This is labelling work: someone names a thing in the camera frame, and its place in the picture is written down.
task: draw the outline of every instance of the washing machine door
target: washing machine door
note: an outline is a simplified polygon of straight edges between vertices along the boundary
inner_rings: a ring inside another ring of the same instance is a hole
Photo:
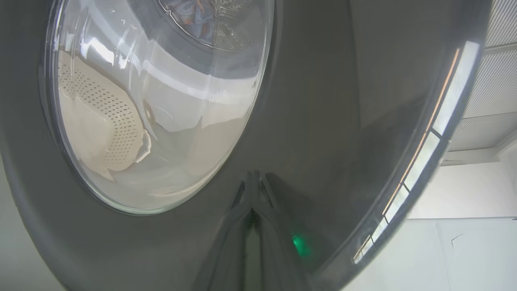
[[[340,290],[462,115],[490,1],[0,2],[0,146],[69,290]]]

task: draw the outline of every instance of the green light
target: green light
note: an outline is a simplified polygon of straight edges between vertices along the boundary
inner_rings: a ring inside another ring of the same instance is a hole
[[[298,234],[292,234],[291,239],[293,240],[294,247],[300,257],[307,257],[311,254],[310,248],[307,246],[305,240]]]

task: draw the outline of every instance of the ceiling panel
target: ceiling panel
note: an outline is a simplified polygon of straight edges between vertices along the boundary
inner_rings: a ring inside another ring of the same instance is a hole
[[[517,112],[464,118],[460,121],[449,151],[491,148],[517,127]]]
[[[517,42],[517,1],[495,0],[492,4],[486,47]]]
[[[517,111],[517,51],[485,55],[464,118]]]

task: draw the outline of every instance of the round glass window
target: round glass window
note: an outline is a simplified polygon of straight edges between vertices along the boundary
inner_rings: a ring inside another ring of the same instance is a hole
[[[273,0],[64,0],[58,11],[54,110],[78,172],[118,210],[181,204],[246,125]]]

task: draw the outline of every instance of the ceiling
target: ceiling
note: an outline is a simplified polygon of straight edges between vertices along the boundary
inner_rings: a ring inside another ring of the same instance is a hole
[[[493,148],[516,129],[517,0],[495,0],[485,52],[449,151]]]

